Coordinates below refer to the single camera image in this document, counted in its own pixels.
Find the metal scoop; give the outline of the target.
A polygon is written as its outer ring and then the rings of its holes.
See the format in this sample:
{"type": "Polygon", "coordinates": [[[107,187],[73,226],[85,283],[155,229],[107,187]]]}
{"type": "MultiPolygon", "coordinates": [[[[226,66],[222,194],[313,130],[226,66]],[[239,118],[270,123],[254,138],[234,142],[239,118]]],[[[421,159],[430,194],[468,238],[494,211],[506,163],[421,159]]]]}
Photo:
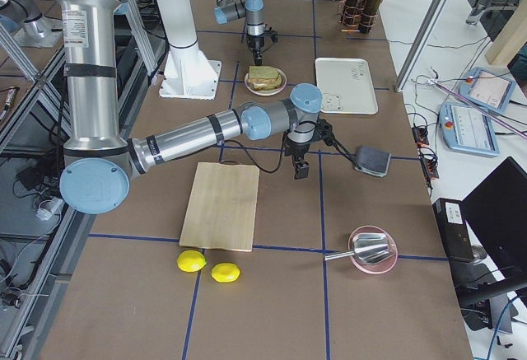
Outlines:
{"type": "Polygon", "coordinates": [[[394,256],[390,249],[386,234],[379,232],[363,232],[352,238],[349,250],[334,252],[324,256],[325,261],[351,257],[359,264],[379,264],[394,256]]]}

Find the black monitor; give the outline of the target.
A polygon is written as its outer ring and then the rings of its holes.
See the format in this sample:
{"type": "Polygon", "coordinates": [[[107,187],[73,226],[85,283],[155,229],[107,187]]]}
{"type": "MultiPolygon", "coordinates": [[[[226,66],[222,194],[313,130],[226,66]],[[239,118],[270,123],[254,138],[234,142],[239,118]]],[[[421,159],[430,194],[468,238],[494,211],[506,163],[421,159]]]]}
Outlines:
{"type": "Polygon", "coordinates": [[[506,275],[526,270],[526,171],[507,157],[461,204],[463,217],[506,275]]]}

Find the whole yellow lemon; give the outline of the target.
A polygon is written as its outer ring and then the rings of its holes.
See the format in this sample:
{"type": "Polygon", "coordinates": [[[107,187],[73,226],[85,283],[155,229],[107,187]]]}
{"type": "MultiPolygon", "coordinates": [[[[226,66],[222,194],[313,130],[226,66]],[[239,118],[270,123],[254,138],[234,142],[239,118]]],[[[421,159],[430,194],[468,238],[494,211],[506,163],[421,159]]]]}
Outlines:
{"type": "Polygon", "coordinates": [[[207,260],[203,253],[197,250],[185,250],[176,259],[178,268],[186,273],[194,273],[203,269],[207,260]]]}

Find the white round plate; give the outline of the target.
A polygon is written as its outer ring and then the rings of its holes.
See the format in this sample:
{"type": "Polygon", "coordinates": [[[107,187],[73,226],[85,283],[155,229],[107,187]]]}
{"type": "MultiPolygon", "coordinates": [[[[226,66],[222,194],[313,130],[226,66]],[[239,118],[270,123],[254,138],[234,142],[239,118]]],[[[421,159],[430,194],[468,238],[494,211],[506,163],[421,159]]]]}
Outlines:
{"type": "Polygon", "coordinates": [[[287,84],[285,73],[271,66],[250,66],[244,79],[249,91],[259,96],[272,96],[282,91],[287,84]]]}

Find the grey folded cloth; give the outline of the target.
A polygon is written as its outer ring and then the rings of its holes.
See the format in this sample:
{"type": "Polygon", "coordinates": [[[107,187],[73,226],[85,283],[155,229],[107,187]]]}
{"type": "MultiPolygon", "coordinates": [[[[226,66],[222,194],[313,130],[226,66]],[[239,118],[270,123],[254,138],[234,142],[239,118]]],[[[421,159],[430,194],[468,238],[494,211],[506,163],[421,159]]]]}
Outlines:
{"type": "Polygon", "coordinates": [[[375,177],[384,177],[388,173],[391,154],[373,147],[360,146],[355,156],[355,169],[375,177]]]}

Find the wooden cutting board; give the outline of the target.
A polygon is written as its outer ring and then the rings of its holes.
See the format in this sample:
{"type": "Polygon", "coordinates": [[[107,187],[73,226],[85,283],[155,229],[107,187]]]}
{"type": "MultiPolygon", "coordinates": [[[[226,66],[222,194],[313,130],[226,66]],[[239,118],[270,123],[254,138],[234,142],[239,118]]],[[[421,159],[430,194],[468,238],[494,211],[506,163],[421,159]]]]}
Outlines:
{"type": "Polygon", "coordinates": [[[198,163],[180,245],[252,251],[258,187],[256,166],[198,163]]]}

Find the far teach pendant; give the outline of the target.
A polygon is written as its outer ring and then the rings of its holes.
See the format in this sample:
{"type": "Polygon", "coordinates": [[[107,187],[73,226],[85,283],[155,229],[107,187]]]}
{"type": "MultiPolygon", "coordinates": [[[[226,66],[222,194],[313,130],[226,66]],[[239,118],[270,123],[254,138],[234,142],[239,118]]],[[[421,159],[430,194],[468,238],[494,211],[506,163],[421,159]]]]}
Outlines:
{"type": "Polygon", "coordinates": [[[459,94],[500,115],[505,112],[515,86],[516,82],[504,74],[498,75],[486,68],[476,67],[468,71],[459,84],[459,94]]]}

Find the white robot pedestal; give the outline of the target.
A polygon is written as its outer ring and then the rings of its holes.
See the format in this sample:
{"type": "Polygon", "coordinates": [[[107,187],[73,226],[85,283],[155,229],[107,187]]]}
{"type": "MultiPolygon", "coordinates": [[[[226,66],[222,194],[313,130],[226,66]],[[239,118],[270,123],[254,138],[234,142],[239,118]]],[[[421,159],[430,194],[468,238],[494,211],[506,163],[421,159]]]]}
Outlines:
{"type": "Polygon", "coordinates": [[[160,96],[212,100],[222,63],[207,59],[198,45],[190,0],[156,0],[170,47],[160,96]]]}

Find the aluminium frame post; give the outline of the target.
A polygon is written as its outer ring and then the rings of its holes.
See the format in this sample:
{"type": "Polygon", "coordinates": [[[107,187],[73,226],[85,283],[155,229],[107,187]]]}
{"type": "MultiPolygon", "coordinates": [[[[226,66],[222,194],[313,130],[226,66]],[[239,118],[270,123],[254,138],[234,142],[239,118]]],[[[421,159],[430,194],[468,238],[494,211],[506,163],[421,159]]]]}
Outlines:
{"type": "Polygon", "coordinates": [[[414,67],[417,64],[423,50],[427,46],[428,39],[433,32],[437,21],[439,20],[441,13],[444,11],[448,0],[431,0],[431,4],[427,10],[426,15],[422,21],[422,24],[417,32],[417,35],[413,41],[412,47],[408,51],[407,57],[403,62],[403,66],[397,76],[396,83],[394,84],[394,90],[396,92],[402,92],[405,88],[414,67]]]}

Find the near teach pendant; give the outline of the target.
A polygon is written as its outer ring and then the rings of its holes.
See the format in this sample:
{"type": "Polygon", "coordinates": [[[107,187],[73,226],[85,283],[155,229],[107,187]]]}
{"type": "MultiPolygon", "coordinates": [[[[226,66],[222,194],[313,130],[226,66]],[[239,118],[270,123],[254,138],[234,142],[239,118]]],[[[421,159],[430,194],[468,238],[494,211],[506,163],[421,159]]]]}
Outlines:
{"type": "Polygon", "coordinates": [[[441,134],[449,149],[483,157],[500,154],[492,122],[481,112],[447,101],[441,105],[439,119],[441,134]]]}

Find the bread slice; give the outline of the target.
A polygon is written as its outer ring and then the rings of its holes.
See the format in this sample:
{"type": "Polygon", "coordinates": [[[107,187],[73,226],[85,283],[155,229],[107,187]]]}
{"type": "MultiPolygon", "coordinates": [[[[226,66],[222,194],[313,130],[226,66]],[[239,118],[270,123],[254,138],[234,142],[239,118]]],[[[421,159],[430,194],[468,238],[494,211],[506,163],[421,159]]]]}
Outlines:
{"type": "Polygon", "coordinates": [[[281,73],[270,82],[250,82],[250,87],[255,91],[275,91],[284,85],[284,76],[281,73]]]}
{"type": "Polygon", "coordinates": [[[275,79],[279,71],[271,66],[250,66],[248,82],[270,82],[275,79]]]}

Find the water bottle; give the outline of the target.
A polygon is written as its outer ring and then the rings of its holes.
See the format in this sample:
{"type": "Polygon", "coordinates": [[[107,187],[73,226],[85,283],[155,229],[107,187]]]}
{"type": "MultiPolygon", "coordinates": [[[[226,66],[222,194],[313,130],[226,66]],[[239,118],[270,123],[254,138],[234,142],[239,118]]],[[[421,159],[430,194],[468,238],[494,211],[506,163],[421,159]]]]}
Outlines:
{"type": "Polygon", "coordinates": [[[475,26],[483,16],[483,13],[490,6],[492,0],[477,0],[474,4],[469,16],[466,18],[465,23],[469,26],[475,26]]]}

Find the teach pendant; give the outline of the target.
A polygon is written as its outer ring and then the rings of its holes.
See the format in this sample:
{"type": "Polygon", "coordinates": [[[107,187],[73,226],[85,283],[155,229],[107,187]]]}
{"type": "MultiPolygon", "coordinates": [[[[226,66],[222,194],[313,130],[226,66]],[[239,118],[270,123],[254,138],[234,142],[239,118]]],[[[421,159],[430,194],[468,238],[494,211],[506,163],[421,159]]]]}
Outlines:
{"type": "Polygon", "coordinates": [[[441,134],[449,149],[483,157],[500,154],[492,122],[481,112],[447,101],[441,105],[439,119],[441,134]]]}
{"type": "Polygon", "coordinates": [[[498,75],[486,68],[476,67],[468,71],[459,84],[459,94],[500,115],[505,112],[515,86],[516,82],[504,74],[498,75]]]}

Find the white bear tray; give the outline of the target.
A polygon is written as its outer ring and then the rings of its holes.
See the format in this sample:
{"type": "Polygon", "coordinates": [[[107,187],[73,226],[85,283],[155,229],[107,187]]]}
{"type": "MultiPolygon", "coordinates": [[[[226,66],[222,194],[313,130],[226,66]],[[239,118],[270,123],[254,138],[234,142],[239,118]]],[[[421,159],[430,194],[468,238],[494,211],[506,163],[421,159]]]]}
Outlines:
{"type": "Polygon", "coordinates": [[[362,58],[317,58],[316,85],[326,114],[375,115],[378,104],[368,62],[362,58]]]}

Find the pink bowl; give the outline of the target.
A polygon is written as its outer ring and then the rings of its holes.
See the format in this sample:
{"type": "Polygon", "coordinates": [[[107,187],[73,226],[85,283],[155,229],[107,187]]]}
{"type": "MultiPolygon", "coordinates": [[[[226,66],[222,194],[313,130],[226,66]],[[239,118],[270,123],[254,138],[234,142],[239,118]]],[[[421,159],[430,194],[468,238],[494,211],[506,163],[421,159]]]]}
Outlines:
{"type": "Polygon", "coordinates": [[[389,252],[392,254],[388,259],[385,259],[378,264],[362,264],[353,256],[350,256],[352,263],[362,272],[367,274],[385,274],[388,273],[397,263],[399,251],[394,241],[394,238],[384,229],[376,226],[362,226],[356,228],[348,237],[347,246],[352,248],[354,238],[362,233],[382,233],[385,234],[389,243],[389,252]]]}

